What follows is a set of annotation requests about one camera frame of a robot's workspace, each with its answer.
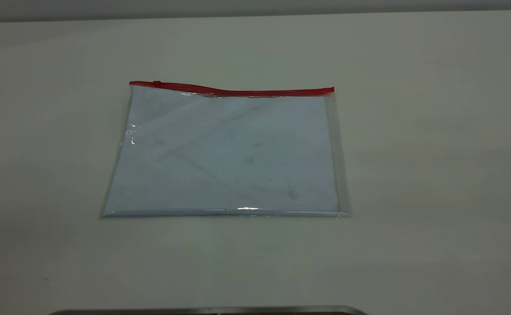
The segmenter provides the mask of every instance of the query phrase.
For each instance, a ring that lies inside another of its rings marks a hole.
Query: white table
[[[335,86],[353,217],[102,220],[128,82]],[[0,24],[0,315],[511,314],[511,11]]]

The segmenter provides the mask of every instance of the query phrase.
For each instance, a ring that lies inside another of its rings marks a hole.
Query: red zipper
[[[206,86],[181,83],[167,83],[156,80],[154,82],[145,82],[134,80],[130,85],[147,86],[149,88],[165,88],[166,90],[182,91],[212,96],[244,96],[252,98],[269,98],[274,96],[322,96],[335,92],[334,87],[314,88],[310,90],[280,90],[280,91],[229,91],[219,90]]]

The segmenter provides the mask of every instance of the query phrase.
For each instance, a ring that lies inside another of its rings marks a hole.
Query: plastic pouch
[[[130,85],[105,217],[348,215],[332,87]]]

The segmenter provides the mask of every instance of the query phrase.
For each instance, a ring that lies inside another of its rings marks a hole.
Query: table surface
[[[350,218],[101,219],[128,82],[336,87]],[[511,314],[511,11],[0,24],[0,315]]]

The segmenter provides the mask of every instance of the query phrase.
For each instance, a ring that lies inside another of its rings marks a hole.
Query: white paper inside bag
[[[337,212],[323,96],[132,86],[104,215]]]

